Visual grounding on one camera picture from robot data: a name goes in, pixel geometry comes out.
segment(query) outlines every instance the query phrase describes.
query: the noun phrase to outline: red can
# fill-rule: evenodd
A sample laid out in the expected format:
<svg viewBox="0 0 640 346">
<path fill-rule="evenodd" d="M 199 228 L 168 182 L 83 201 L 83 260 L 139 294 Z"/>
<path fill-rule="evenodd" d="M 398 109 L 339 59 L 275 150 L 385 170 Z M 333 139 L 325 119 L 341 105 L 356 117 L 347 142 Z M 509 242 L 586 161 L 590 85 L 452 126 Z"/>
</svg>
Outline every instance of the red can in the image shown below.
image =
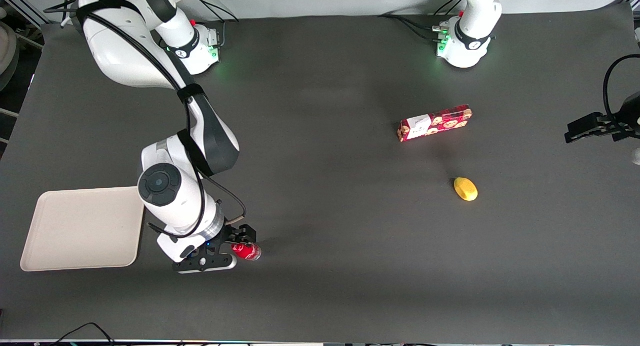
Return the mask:
<svg viewBox="0 0 640 346">
<path fill-rule="evenodd" d="M 238 257 L 246 259 L 248 261 L 255 261 L 260 258 L 263 251 L 260 250 L 260 246 L 252 243 L 251 245 L 243 245 L 242 243 L 231 246 L 231 250 L 238 255 Z"/>
</svg>

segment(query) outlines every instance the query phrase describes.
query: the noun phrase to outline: gray table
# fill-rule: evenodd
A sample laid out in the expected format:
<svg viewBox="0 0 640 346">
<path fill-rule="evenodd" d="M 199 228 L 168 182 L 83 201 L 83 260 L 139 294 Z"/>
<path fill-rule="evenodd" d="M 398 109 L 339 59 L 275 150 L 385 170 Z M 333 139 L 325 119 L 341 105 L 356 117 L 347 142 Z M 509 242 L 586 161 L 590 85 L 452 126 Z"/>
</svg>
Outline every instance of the gray table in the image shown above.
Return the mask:
<svg viewBox="0 0 640 346">
<path fill-rule="evenodd" d="M 144 229 L 130 267 L 25 273 L 41 193 L 133 185 L 142 147 L 184 124 L 171 91 L 115 84 L 81 36 L 45 29 L 0 163 L 0 338 L 96 321 L 116 338 L 640 343 L 640 144 L 563 139 L 602 110 L 608 65 L 638 51 L 630 9 L 507 15 L 494 33 L 459 70 L 393 20 L 229 24 L 198 81 L 238 136 L 217 178 L 249 207 L 262 259 L 178 275 Z M 636 61 L 615 71 L 614 108 L 639 77 Z M 467 127 L 396 139 L 401 118 L 463 103 Z"/>
</svg>

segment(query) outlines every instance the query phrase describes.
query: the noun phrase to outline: white tray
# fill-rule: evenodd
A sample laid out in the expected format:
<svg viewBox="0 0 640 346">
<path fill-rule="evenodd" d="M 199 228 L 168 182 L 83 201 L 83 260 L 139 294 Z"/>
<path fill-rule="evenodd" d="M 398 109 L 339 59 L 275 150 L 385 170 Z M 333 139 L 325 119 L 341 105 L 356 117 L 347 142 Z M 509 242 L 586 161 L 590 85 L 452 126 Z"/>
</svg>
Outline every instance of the white tray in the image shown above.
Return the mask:
<svg viewBox="0 0 640 346">
<path fill-rule="evenodd" d="M 137 187 L 49 191 L 38 198 L 20 267 L 124 267 L 135 261 L 144 205 Z"/>
</svg>

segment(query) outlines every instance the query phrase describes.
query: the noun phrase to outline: red box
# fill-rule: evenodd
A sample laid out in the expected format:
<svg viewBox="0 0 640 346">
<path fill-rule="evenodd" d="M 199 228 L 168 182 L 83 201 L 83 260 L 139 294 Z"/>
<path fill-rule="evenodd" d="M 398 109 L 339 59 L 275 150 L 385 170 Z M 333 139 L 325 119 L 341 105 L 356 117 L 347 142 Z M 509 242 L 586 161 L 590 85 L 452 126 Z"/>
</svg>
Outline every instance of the red box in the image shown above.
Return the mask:
<svg viewBox="0 0 640 346">
<path fill-rule="evenodd" d="M 429 136 L 442 131 L 460 128 L 467 125 L 467 120 L 471 118 L 473 112 L 468 104 L 453 108 L 444 109 L 436 113 L 405 118 L 398 126 L 398 138 L 400 142 L 407 139 Z"/>
</svg>

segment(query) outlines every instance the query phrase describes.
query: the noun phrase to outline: yellow lemon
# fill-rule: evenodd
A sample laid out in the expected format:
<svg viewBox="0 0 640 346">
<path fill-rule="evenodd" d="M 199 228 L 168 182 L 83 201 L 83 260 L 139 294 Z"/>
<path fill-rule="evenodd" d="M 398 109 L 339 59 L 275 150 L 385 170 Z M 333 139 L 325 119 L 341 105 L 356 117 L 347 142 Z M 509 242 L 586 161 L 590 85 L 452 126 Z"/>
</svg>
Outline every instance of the yellow lemon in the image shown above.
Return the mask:
<svg viewBox="0 0 640 346">
<path fill-rule="evenodd" d="M 453 188 L 462 200 L 473 201 L 478 197 L 478 189 L 470 179 L 458 177 L 453 181 Z"/>
</svg>

